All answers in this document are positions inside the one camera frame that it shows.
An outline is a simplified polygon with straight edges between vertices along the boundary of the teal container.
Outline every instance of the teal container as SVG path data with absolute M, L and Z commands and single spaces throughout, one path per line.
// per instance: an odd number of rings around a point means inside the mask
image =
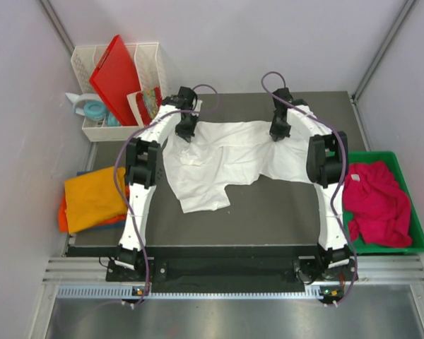
M 389 170 L 394 174 L 397 182 L 401 189 L 407 193 L 411 202 L 411 219 L 410 219 L 410 230 L 408 234 L 413 240 L 410 247 L 403 249 L 394 248 L 394 247 L 385 247 L 376 244 L 365 244 L 363 239 L 358 237 L 353 242 L 357 253 L 359 254 L 380 254 L 380 253 L 403 253 L 411 254 L 424 252 L 424 232 L 421 224 L 419 223 L 418 215 L 416 214 L 416 209 L 411 201 L 410 193 L 408 192 L 407 185 L 405 183 L 404 176 L 402 175 L 401 168 L 397 162 L 396 155 L 393 152 L 349 152 L 349 163 L 353 164 L 356 162 L 364 162 L 365 164 L 372 164 L 376 161 L 383 161 L 387 164 Z M 347 223 L 351 221 L 353 214 L 348 211 L 344 211 L 344 224 L 347 227 Z

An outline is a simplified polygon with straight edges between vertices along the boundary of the wall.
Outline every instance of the wall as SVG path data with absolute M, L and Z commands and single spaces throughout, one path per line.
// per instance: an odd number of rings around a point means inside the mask
M 424 0 L 407 18 L 360 108 L 373 148 L 397 154 L 424 229 Z
M 63 181 L 88 142 L 65 91 L 68 55 L 36 1 L 0 1 L 0 338 L 23 338 L 59 249 Z
M 74 44 L 159 41 L 172 87 L 262 92 L 267 71 L 294 91 L 348 90 L 363 77 L 398 0 L 52 0 Z M 275 88 L 279 80 L 268 84 Z

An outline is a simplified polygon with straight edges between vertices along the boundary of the green bin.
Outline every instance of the green bin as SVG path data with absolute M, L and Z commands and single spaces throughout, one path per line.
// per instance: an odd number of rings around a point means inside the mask
M 389 170 L 394 174 L 397 182 L 401 189 L 408 194 L 410 197 L 410 193 L 408 192 L 407 185 L 404 180 L 404 176 L 402 175 L 401 168 L 399 167 L 399 163 L 397 162 L 396 155 L 393 152 L 349 152 L 349 163 L 353 164 L 356 162 L 364 162 L 366 164 L 371 164 L 376 161 L 383 161 L 387 164 Z M 359 236 L 353 242 L 357 253 L 359 254 L 379 254 L 379 253 L 418 253 L 424 252 L 424 232 L 419 223 L 418 215 L 416 214 L 415 206 L 411 201 L 411 219 L 410 219 L 410 230 L 408 234 L 413 240 L 410 247 L 406 247 L 403 249 L 394 248 L 394 247 L 385 247 L 376 244 L 365 244 L 362 237 Z M 347 227 L 347 222 L 351 221 L 353 218 L 353 214 L 348 211 L 344 211 L 344 224 Z

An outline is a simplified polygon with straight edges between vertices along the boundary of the robotic arm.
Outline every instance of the robotic arm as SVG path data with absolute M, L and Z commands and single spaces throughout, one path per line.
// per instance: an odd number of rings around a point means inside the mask
M 292 102 L 293 105 L 306 105 L 302 100 L 293 100 L 289 89 L 281 88 L 275 95 Z M 155 117 L 159 123 L 152 129 L 143 132 L 135 138 L 126 149 L 126 174 L 130 185 L 129 202 L 134 209 L 134 215 L 128 212 L 124 233 L 119 242 L 115 263 L 119 266 L 136 269 L 136 258 L 141 245 L 135 233 L 132 218 L 135 217 L 138 231 L 145 242 L 146 221 L 149 205 L 156 188 L 157 181 L 162 175 L 161 157 L 162 144 L 170 132 L 175 129 L 176 134 L 190 142 L 194 136 L 197 114 L 170 114 L 179 109 L 196 108 L 198 100 L 195 92 L 181 87 L 175 96 L 163 100 L 162 106 Z M 278 100 L 274 100 L 275 116 L 270 128 L 274 141 L 289 137 L 290 128 L 294 126 L 301 135 L 309 140 L 306 170 L 308 178 L 314 184 L 319 199 L 320 236 L 318 241 L 320 266 L 323 269 L 346 265 L 349 262 L 350 252 L 348 244 L 338 220 L 330 207 L 331 197 L 338 185 L 342 170 L 341 150 L 331 130 L 315 122 L 305 115 L 287 109 Z M 347 138 L 340 132 L 347 152 Z M 342 191 L 340 188 L 336 201 L 338 217 L 342 220 Z

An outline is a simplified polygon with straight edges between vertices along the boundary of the yellow cloth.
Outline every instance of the yellow cloth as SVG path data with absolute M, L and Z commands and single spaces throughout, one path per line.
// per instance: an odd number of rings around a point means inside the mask
M 123 167 L 118 168 L 118 184 L 125 192 Z M 113 182 L 113 167 L 87 173 L 64 182 L 66 192 L 66 217 L 69 233 L 96 226 L 116 215 L 127 213 Z

